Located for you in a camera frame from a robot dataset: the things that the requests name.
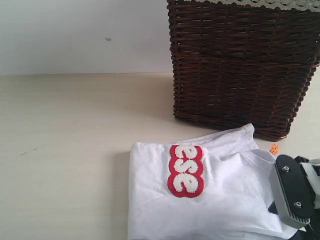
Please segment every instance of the table surface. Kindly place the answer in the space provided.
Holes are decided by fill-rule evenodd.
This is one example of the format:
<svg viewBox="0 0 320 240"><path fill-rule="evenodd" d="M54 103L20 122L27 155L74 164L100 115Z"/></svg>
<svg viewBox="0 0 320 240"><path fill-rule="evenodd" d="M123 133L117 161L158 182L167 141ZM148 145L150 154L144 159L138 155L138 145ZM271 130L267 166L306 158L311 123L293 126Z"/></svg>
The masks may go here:
<svg viewBox="0 0 320 240"><path fill-rule="evenodd" d="M320 157L319 90L280 154ZM2 240L125 240L131 145L215 132L174 119L171 73L2 76L0 112Z"/></svg>

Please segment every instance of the brown wicker basket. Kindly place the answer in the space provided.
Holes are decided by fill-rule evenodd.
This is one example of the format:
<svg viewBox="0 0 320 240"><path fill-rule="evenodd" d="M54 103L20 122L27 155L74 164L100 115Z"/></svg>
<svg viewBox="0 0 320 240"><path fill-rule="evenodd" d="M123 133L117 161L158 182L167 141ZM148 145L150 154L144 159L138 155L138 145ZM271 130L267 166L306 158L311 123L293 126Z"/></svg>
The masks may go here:
<svg viewBox="0 0 320 240"><path fill-rule="evenodd" d="M285 138L320 62L320 14L167 2L175 117Z"/></svg>

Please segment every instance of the folded t-shirt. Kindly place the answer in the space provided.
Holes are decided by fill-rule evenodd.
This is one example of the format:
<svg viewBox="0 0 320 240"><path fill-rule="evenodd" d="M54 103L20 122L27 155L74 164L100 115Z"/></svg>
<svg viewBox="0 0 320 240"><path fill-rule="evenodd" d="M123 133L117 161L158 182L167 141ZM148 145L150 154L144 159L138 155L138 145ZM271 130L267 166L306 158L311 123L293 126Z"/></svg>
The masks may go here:
<svg viewBox="0 0 320 240"><path fill-rule="evenodd" d="M289 239L296 229L268 212L274 157L252 124L130 153L129 240Z"/></svg>

